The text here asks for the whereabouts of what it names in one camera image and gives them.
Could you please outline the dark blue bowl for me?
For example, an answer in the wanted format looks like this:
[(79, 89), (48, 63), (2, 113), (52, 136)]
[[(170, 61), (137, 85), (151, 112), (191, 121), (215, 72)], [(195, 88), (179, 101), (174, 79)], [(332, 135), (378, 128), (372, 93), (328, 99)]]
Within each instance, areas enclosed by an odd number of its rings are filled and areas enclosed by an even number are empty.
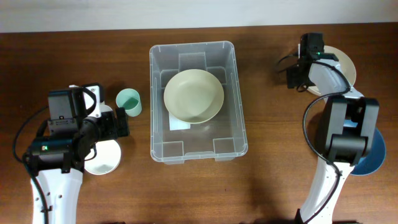
[(385, 159), (386, 143), (380, 130), (376, 128), (370, 153), (365, 158), (360, 159), (351, 175), (365, 176), (375, 173), (383, 165)]

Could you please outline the green plastic cup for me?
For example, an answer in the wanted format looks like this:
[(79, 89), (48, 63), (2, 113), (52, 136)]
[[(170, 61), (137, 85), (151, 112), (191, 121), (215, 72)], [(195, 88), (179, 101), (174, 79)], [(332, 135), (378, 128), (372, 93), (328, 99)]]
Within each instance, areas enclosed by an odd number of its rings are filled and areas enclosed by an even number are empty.
[(124, 108), (130, 117), (139, 116), (142, 112), (141, 97), (139, 93), (132, 88), (121, 90), (116, 97), (116, 104), (119, 108)]

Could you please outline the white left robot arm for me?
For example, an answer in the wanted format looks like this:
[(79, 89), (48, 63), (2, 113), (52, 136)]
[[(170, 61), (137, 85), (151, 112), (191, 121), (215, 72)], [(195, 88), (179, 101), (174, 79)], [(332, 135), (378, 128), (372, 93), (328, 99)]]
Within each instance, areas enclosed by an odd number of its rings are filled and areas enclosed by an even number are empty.
[(34, 198), (33, 223), (75, 223), (84, 172), (105, 175), (121, 162), (118, 138), (129, 135), (124, 108), (104, 103), (99, 83), (48, 94), (50, 117), (22, 156)]

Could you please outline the beige plastic bowl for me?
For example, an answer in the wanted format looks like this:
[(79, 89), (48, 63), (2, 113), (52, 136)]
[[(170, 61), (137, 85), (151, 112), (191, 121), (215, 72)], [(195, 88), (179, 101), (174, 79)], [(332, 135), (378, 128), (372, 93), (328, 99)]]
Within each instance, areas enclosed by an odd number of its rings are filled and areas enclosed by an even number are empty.
[(211, 120), (224, 103), (221, 82), (210, 72), (189, 69), (177, 73), (166, 84), (164, 104), (177, 119), (200, 124)]

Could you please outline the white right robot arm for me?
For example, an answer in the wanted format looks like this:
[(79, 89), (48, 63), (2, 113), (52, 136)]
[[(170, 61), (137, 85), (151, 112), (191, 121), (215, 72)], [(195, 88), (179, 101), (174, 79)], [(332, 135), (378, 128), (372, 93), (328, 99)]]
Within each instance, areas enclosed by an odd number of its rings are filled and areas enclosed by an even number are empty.
[(284, 69), (287, 86), (320, 96), (305, 109), (302, 129), (318, 157), (317, 170), (296, 223), (331, 223), (347, 177), (371, 153), (379, 102), (366, 98), (343, 74), (338, 57), (325, 52), (323, 34), (306, 33), (295, 54), (297, 62)]

